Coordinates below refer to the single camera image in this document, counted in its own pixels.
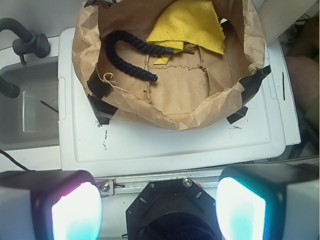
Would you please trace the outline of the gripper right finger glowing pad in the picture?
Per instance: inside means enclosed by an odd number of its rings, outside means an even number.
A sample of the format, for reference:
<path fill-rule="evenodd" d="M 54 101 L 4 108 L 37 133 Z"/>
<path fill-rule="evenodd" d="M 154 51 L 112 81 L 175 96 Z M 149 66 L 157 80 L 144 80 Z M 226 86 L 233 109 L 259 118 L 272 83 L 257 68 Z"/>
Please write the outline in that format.
<path fill-rule="evenodd" d="M 226 240 L 318 240 L 320 168 L 235 164 L 220 174 L 216 215 Z"/>

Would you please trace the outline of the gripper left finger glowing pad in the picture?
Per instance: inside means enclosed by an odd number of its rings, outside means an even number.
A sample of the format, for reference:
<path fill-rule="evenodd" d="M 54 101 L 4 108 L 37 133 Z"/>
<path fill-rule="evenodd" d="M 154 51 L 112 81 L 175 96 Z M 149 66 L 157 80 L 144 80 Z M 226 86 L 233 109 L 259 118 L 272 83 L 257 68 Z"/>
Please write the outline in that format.
<path fill-rule="evenodd" d="M 0 174 L 2 240 L 96 240 L 102 199 L 85 170 Z"/>

